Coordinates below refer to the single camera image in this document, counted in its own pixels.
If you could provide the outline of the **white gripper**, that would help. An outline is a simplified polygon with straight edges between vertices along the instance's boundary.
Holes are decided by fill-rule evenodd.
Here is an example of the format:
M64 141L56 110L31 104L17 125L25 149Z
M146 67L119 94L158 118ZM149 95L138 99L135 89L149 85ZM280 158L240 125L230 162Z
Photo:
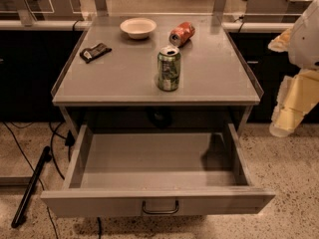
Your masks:
M277 137L293 133L319 103L319 0L313 0L295 22L270 41L268 49L287 52L291 64L301 70L285 76L278 91L269 131Z

